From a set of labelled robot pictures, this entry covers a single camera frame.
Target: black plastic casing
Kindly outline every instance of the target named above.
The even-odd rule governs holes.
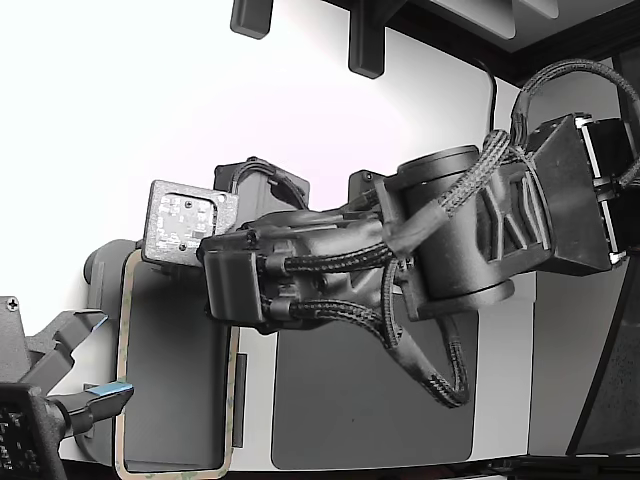
[[[540,125],[529,136],[527,150],[536,152],[533,162],[549,207],[555,246],[551,258],[537,269],[576,276],[610,270],[605,222],[575,115]]]

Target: white wall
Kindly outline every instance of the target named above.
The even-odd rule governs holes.
[[[84,306],[91,251],[142,236],[153,179],[210,187],[217,164],[258,155],[310,180],[311,206],[326,208],[361,168],[481,144],[483,72],[388,31],[372,81],[347,69],[347,12],[276,0],[256,41],[230,31],[231,5],[0,2],[0,292],[21,300],[28,334]],[[498,127],[516,93],[499,82]],[[61,390],[104,375],[110,347],[95,335]]]

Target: cylindrical joint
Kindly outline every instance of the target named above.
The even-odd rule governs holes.
[[[401,165],[387,187],[404,206],[409,219],[404,225],[428,211],[425,206],[437,204],[478,157],[476,147],[460,147]],[[543,216],[522,163],[501,166],[486,188],[437,230],[439,217],[425,216],[417,227],[434,231],[414,255],[428,298],[449,300],[487,290],[540,263],[548,256],[542,251]]]
[[[272,275],[287,276],[287,270],[284,268],[284,261],[291,255],[286,253],[272,253],[267,256],[264,266],[267,272]]]
[[[271,315],[271,318],[281,322],[290,321],[291,315],[289,314],[289,308],[291,307],[291,302],[293,300],[294,299],[291,297],[274,298],[269,307],[269,314]]]

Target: black panel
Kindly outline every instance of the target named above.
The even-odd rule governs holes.
[[[135,270],[125,416],[130,472],[215,470],[224,460],[229,329],[205,314],[200,282]]]
[[[640,453],[640,258],[629,262],[568,454]]]
[[[398,310],[400,323],[406,313]],[[272,460],[280,469],[354,469],[465,461],[472,448],[478,316],[456,317],[471,401],[447,409],[361,328],[279,334]],[[449,377],[435,322],[407,327]]]

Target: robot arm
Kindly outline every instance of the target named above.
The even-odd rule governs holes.
[[[640,243],[640,161],[621,121],[573,114],[527,133],[532,95],[572,71],[616,83],[640,112],[640,97],[613,70],[589,61],[552,65],[523,88],[511,136],[490,132],[482,151],[465,146],[419,158],[393,176],[372,176],[341,208],[276,212],[202,239],[197,258],[212,318],[263,334],[355,324],[436,400],[466,403],[451,315],[508,298],[519,273],[608,271]],[[264,171],[287,190],[277,169],[252,162],[244,170]],[[438,322],[452,381],[395,321],[396,286],[411,321]]]

